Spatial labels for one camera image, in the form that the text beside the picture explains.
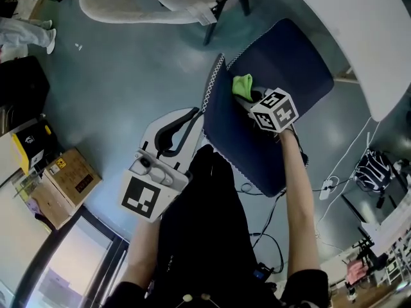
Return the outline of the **small labelled cardboard box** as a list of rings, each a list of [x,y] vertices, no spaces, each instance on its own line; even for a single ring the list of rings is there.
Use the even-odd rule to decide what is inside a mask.
[[[72,209],[82,205],[102,181],[76,148],[67,150],[50,163],[44,170],[44,176],[59,190]]]

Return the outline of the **grey chair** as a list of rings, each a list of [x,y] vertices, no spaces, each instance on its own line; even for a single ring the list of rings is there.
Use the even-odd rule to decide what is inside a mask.
[[[193,24],[207,28],[203,45],[210,43],[218,20],[232,0],[157,0],[165,11],[144,12],[137,0],[79,0],[84,14],[107,24]],[[244,16],[250,15],[249,0],[237,0]]]

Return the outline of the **black belt pack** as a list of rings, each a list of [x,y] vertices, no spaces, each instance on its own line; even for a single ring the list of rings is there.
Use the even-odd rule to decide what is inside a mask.
[[[274,268],[268,268],[262,262],[259,262],[256,268],[254,269],[253,276],[258,279],[260,282],[265,283],[268,278],[273,274]]]

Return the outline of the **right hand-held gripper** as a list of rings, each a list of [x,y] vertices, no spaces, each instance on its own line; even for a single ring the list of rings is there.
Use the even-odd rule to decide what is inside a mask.
[[[253,87],[252,102],[239,95],[235,95],[235,100],[261,130],[274,136],[291,127],[299,118],[291,95],[279,87]]]

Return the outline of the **person's body in black clothes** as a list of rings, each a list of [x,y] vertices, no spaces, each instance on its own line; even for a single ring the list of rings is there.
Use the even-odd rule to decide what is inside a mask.
[[[258,265],[231,165],[210,145],[193,178],[161,218],[151,291],[120,282],[103,308],[328,308],[328,277],[294,273],[277,298],[253,276]]]

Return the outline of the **yellow black case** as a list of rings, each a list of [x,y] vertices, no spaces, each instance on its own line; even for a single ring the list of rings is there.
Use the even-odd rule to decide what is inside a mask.
[[[17,149],[19,166],[25,175],[44,157],[53,153],[57,146],[57,137],[47,120],[19,130],[12,135]]]

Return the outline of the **pink cloth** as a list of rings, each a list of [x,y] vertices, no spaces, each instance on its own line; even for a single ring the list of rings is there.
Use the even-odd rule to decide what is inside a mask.
[[[367,275],[368,265],[363,260],[354,260],[347,264],[346,282],[354,285],[357,281]]]

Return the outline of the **person's left forearm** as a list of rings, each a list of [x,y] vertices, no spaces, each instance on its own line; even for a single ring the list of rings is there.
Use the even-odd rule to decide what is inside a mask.
[[[160,219],[138,219],[128,247],[127,268],[122,280],[148,289],[157,264]]]

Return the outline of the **dark blue chair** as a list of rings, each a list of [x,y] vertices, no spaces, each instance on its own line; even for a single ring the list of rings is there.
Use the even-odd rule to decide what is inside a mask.
[[[204,135],[265,196],[285,188],[284,163],[277,134],[261,130],[235,100],[232,80],[252,76],[252,88],[280,88],[291,95],[299,117],[334,85],[314,45],[290,19],[277,21],[234,60],[220,55],[210,71],[202,111]]]

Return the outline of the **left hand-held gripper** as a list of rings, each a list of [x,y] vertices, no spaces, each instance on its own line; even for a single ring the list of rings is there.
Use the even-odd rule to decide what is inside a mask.
[[[173,136],[188,127],[175,150]],[[121,206],[145,220],[156,220],[192,180],[188,171],[204,124],[197,107],[174,110],[150,123],[124,171]]]

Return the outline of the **white cloth-covered table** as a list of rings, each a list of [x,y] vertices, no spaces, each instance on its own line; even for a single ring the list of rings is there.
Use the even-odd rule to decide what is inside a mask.
[[[406,177],[407,193],[399,205],[383,220],[382,223],[366,223],[362,215],[351,202],[342,194],[341,198],[351,212],[360,220],[360,230],[364,230],[372,242],[371,251],[380,256],[411,229],[411,174]]]

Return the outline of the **green microfibre cloth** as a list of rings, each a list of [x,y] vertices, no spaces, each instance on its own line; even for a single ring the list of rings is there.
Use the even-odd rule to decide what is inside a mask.
[[[235,76],[232,80],[232,93],[248,101],[252,101],[252,82],[253,79],[250,74],[246,74],[244,76]]]

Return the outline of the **striped helmet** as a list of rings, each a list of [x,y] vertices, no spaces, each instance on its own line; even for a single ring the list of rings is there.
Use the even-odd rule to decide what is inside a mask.
[[[383,192],[393,178],[394,173],[387,156],[372,149],[366,150],[354,171],[354,180],[375,193]]]

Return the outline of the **person's right forearm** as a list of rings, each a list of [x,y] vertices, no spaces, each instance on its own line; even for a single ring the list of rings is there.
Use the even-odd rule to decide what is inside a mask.
[[[279,134],[286,178],[289,228],[288,276],[320,268],[314,224],[314,198],[310,180],[294,132]]]

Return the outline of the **glass window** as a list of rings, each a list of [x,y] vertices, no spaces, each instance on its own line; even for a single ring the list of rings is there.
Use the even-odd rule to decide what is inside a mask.
[[[16,308],[102,308],[124,270],[127,248],[101,221],[80,216]]]

